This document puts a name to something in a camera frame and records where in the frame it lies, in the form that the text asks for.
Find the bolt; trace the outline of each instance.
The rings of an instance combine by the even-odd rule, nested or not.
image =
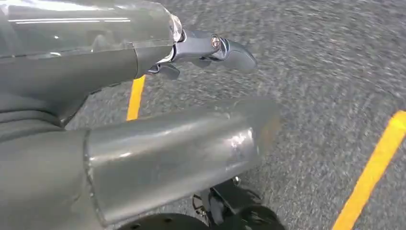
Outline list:
[[[236,176],[236,177],[233,178],[233,182],[234,182],[236,185],[239,185],[240,182],[241,182],[241,179],[240,179],[238,176]]]
[[[217,35],[212,36],[212,46],[214,48],[219,48],[220,47],[220,38]]]

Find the road marking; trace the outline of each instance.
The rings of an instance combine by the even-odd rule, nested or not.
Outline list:
[[[406,112],[397,112],[389,121],[333,230],[351,230],[406,134]]]
[[[144,88],[145,75],[133,81],[130,102],[128,103],[127,121],[138,118],[138,110],[141,104],[141,94]]]

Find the yellow parking stripe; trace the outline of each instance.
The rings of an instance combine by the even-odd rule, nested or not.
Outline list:
[[[406,133],[406,112],[397,112],[389,121],[351,196],[345,203],[333,230],[351,230],[382,177]]]
[[[141,104],[141,94],[144,88],[145,75],[133,81],[130,102],[128,103],[127,121],[138,118],[138,110]]]

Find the asphalt pavement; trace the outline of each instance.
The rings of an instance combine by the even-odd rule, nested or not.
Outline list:
[[[245,44],[251,73],[181,64],[147,77],[140,116],[267,95],[282,128],[261,166],[242,176],[290,230],[331,229],[390,117],[405,109],[406,1],[160,0],[188,29]],[[126,118],[131,83],[90,97],[69,128]],[[406,228],[406,143],[354,229]],[[189,199],[159,209],[193,214]]]

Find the yellow line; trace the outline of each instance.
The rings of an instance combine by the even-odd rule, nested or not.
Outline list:
[[[389,121],[386,130],[375,147],[351,196],[345,203],[333,230],[351,230],[367,203],[373,188],[386,170],[406,133],[406,112],[397,112]]]
[[[127,121],[138,118],[138,110],[141,104],[141,94],[144,88],[145,75],[133,81],[130,102],[128,103]]]

